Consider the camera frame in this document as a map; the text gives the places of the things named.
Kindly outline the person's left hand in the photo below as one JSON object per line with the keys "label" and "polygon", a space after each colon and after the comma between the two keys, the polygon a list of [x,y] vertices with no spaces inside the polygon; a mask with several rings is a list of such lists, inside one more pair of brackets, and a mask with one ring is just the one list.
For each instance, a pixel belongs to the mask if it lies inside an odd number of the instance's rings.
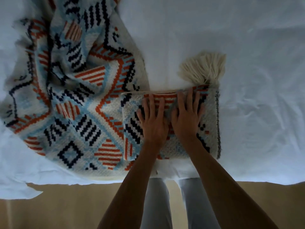
{"label": "person's left hand", "polygon": [[159,100],[159,107],[156,110],[156,117],[150,117],[149,111],[149,97],[142,101],[142,107],[144,109],[144,123],[140,123],[143,130],[144,144],[149,144],[158,148],[161,148],[165,142],[169,132],[169,123],[164,115],[165,100],[161,98]]}

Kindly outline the person's right forearm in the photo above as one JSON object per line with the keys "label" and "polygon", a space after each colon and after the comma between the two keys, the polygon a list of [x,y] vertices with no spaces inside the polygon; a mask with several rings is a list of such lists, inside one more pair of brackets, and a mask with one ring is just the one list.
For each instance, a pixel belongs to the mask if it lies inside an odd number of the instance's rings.
{"label": "person's right forearm", "polygon": [[279,229],[194,137],[181,144],[196,168],[222,229]]}

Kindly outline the white bed sheet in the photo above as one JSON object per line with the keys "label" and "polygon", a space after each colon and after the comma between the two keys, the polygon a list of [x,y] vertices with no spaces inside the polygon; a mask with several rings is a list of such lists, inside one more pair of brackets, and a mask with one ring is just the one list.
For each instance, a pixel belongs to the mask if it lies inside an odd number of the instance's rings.
{"label": "white bed sheet", "polygon": [[[120,0],[149,93],[200,92],[197,137],[236,181],[305,181],[305,0]],[[0,104],[19,55],[26,0],[0,0]],[[0,199],[32,199],[34,184],[108,184],[28,148],[0,120]]]}

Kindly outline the patterned knitted blanket with tassel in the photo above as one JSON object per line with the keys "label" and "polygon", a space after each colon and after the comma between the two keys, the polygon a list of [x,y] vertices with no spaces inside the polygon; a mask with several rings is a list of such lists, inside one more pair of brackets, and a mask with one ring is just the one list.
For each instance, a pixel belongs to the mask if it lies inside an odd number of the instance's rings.
{"label": "patterned knitted blanket with tassel", "polygon": [[149,82],[120,0],[26,0],[0,120],[29,149],[83,177],[123,179],[138,157]]}

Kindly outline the person's right hand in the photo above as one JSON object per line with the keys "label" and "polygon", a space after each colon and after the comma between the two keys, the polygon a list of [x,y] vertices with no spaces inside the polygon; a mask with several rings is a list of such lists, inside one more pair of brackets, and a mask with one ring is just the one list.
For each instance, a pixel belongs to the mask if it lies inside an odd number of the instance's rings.
{"label": "person's right hand", "polygon": [[177,107],[178,109],[178,125],[173,128],[176,137],[181,143],[193,141],[196,139],[198,130],[198,111],[200,108],[200,93],[193,90],[193,112],[188,112],[186,107],[187,94],[184,92],[177,93]]}

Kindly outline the light grey trousers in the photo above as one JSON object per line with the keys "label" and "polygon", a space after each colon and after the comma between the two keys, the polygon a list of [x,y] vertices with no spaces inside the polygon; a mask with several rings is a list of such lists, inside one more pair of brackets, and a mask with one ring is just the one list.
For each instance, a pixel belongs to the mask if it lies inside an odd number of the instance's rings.
{"label": "light grey trousers", "polygon": [[[200,178],[176,181],[181,189],[189,229],[221,229]],[[140,229],[173,229],[169,191],[165,181],[148,182]]]}

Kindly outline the person's left forearm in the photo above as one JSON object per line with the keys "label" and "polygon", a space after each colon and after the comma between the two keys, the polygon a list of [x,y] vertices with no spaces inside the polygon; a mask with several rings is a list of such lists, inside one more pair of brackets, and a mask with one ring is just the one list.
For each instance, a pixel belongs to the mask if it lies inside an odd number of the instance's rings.
{"label": "person's left forearm", "polygon": [[140,229],[151,171],[160,148],[143,144],[97,229]]}

